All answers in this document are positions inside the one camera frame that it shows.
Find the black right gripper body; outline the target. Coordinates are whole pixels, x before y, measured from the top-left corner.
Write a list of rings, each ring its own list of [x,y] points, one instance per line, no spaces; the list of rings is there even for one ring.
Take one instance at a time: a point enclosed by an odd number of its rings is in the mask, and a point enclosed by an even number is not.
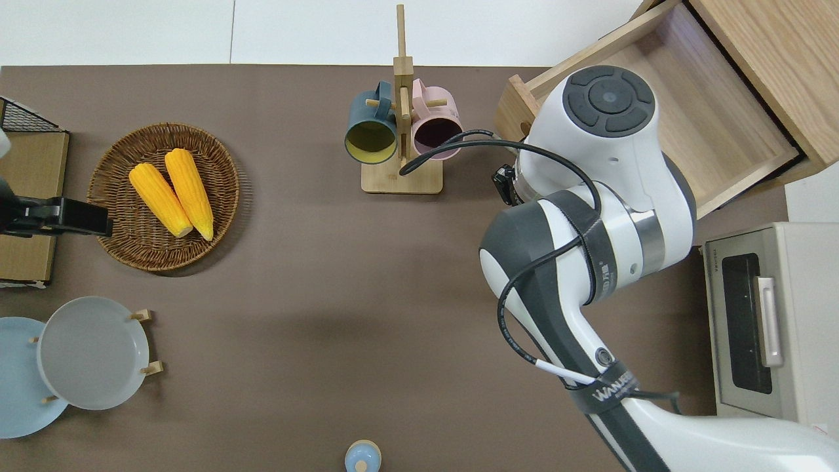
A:
[[[507,206],[518,206],[520,198],[515,191],[515,168],[505,164],[492,174],[492,183]]]

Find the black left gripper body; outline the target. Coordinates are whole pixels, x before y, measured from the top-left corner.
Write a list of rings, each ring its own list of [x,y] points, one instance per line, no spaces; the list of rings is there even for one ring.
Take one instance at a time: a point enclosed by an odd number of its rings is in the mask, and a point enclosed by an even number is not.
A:
[[[1,178],[1,233],[19,238],[20,235],[10,229],[11,224],[19,215],[19,199],[14,194],[8,182]]]

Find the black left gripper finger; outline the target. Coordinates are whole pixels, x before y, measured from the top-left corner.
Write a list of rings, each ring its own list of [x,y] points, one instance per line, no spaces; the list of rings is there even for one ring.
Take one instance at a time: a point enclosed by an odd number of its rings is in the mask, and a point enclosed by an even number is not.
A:
[[[113,220],[109,218],[107,207],[62,199],[62,228],[69,232],[111,237]]]
[[[18,218],[19,233],[65,233],[60,227],[54,227],[61,213],[60,205],[35,205],[22,209]]]

